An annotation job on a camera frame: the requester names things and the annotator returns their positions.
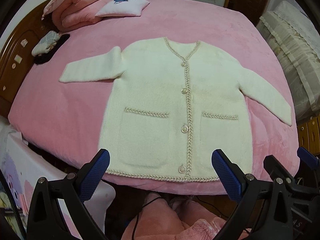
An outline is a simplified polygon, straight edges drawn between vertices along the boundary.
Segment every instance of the pocket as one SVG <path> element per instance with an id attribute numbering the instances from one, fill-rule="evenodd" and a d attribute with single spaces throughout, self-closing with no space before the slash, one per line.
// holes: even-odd
<path id="1" fill-rule="evenodd" d="M 240 126 L 237 115 L 202 112 L 200 123 L 201 164 L 212 169 L 211 156 L 216 149 L 221 149 L 231 162 L 238 163 L 240 145 Z"/>
<path id="2" fill-rule="evenodd" d="M 126 107 L 120 124 L 118 158 L 132 166 L 160 168 L 168 161 L 169 113 Z"/>

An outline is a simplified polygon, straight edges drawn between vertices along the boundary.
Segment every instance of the screw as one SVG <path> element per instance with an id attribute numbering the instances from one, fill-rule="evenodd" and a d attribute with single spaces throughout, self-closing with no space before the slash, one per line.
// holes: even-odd
<path id="1" fill-rule="evenodd" d="M 278 184 L 282 184 L 282 183 L 283 183 L 283 180 L 282 180 L 281 178 L 276 178 L 276 182 L 277 182 Z"/>
<path id="2" fill-rule="evenodd" d="M 38 179 L 38 183 L 40 184 L 44 183 L 44 181 L 45 181 L 45 177 L 41 177 Z"/>
<path id="3" fill-rule="evenodd" d="M 254 180 L 254 176 L 251 173 L 246 174 L 245 176 L 248 180 Z"/>
<path id="4" fill-rule="evenodd" d="M 67 175 L 67 179 L 74 179 L 74 177 L 76 176 L 76 174 L 75 173 L 69 173 L 68 175 Z"/>

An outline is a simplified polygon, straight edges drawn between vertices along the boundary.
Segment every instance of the pink pajamas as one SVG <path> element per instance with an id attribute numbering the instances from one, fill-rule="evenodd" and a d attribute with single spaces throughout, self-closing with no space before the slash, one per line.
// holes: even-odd
<path id="1" fill-rule="evenodd" d="M 145 203 L 159 197 L 150 193 Z M 135 240 L 212 240 L 226 222 L 192 200 L 173 203 L 171 209 L 164 199 L 144 207 L 139 216 Z M 121 240 L 131 240 L 136 223 L 133 219 Z M 247 237 L 242 233 L 239 239 Z"/>

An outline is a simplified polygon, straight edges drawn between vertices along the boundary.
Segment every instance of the pocket trim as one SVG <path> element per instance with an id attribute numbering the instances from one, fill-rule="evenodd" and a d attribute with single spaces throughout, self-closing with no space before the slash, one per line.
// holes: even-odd
<path id="1" fill-rule="evenodd" d="M 227 120 L 238 120 L 237 115 L 226 115 L 226 114 L 212 114 L 208 113 L 206 111 L 202 112 L 202 116 L 208 117 L 208 118 L 218 118 L 218 119 L 227 119 Z"/>
<path id="2" fill-rule="evenodd" d="M 143 110 L 138 110 L 138 109 L 129 108 L 129 107 L 126 107 L 124 111 L 127 113 L 135 113 L 135 114 L 148 115 L 148 116 L 154 116 L 154 117 L 160 117 L 160 118 L 169 117 L 169 113 L 166 113 L 166 112 L 161 113 L 161 112 L 143 111 Z"/>

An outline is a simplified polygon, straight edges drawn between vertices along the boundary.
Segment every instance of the cream cardigan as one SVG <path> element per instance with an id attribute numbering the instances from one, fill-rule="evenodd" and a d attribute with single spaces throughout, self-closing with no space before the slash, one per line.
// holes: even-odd
<path id="1" fill-rule="evenodd" d="M 69 63 L 60 82 L 115 79 L 100 132 L 107 173 L 167 181 L 212 181 L 215 149 L 252 171 L 252 134 L 244 95 L 287 125 L 282 95 L 231 55 L 201 42 L 157 38 Z"/>

